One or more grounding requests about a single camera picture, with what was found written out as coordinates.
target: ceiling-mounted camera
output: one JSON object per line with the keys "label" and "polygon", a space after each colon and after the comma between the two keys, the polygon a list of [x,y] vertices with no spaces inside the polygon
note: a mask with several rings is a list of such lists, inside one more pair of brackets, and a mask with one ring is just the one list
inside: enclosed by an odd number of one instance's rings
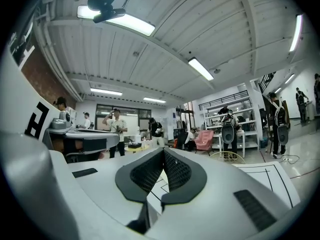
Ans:
{"label": "ceiling-mounted camera", "polygon": [[124,8],[114,9],[112,3],[114,0],[88,0],[88,8],[92,11],[100,12],[93,18],[94,23],[100,23],[114,18],[122,17],[126,14]]}

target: man in striped shirt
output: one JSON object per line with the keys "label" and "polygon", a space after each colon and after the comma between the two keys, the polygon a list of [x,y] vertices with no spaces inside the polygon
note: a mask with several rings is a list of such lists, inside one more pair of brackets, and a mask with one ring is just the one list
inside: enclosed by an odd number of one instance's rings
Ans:
{"label": "man in striped shirt", "polygon": [[[128,131],[127,122],[123,119],[120,119],[120,110],[114,109],[111,111],[109,116],[106,116],[102,123],[110,127],[110,131],[112,133],[116,133],[119,135],[120,140],[117,145],[118,150],[120,152],[120,156],[125,155],[125,138],[124,132]],[[116,146],[110,148],[110,158],[115,157]]]}

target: loudspeaker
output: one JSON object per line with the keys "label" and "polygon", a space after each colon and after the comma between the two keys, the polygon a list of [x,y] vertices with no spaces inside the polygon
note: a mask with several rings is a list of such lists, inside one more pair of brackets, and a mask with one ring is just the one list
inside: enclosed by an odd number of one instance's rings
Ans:
{"label": "loudspeaker", "polygon": [[289,139],[289,131],[286,125],[282,125],[278,127],[278,139],[280,145],[286,145]]}
{"label": "loudspeaker", "polygon": [[225,125],[221,130],[222,140],[224,143],[231,143],[235,137],[235,129],[232,125]]}

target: fluorescent ceiling light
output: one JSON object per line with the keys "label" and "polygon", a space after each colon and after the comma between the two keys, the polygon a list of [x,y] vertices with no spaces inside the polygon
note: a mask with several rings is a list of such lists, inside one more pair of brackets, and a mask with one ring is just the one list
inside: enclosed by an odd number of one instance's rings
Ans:
{"label": "fluorescent ceiling light", "polygon": [[147,97],[145,97],[143,100],[145,100],[145,101],[149,101],[149,102],[166,103],[166,101],[164,101],[164,100],[155,99],[155,98],[147,98]]}
{"label": "fluorescent ceiling light", "polygon": [[214,79],[214,77],[200,64],[200,62],[196,58],[192,58],[189,60],[189,65],[193,67],[196,71],[198,71],[201,75],[205,77],[208,81]]}
{"label": "fluorescent ceiling light", "polygon": [[291,80],[291,78],[293,78],[295,76],[295,74],[292,74],[290,77],[289,77],[289,79],[287,80],[287,81],[285,81],[285,84],[287,84],[290,80]]}
{"label": "fluorescent ceiling light", "polygon": [[274,93],[276,94],[277,92],[279,92],[281,90],[281,87],[278,89],[278,90],[276,90]]}
{"label": "fluorescent ceiling light", "polygon": [[298,15],[296,17],[294,36],[292,39],[292,44],[291,44],[289,52],[292,52],[296,49],[298,39],[299,39],[299,36],[301,33],[301,29],[302,29],[302,15]]}
{"label": "fluorescent ceiling light", "polygon": [[122,95],[122,92],[118,91],[112,91],[112,90],[102,90],[102,89],[96,89],[96,88],[90,88],[91,92],[95,93],[102,93],[102,94],[111,94],[111,95]]}
{"label": "fluorescent ceiling light", "polygon": [[[88,6],[86,6],[86,5],[78,6],[78,11],[77,11],[78,18],[93,19],[98,14],[100,14],[99,11],[90,10],[88,8]],[[122,17],[112,18],[112,19],[106,20],[106,22],[110,22],[110,23],[124,26],[126,28],[140,32],[148,37],[155,30],[155,26],[153,26],[153,25],[151,25],[141,19],[133,17],[129,14],[125,14]]]}

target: cap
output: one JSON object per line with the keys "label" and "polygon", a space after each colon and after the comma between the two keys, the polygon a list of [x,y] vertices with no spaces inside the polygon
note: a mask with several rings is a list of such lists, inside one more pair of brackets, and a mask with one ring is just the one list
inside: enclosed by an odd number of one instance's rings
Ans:
{"label": "cap", "polygon": [[64,104],[65,106],[67,106],[67,100],[64,97],[59,97],[57,98],[54,102],[53,105],[60,105],[60,104]]}

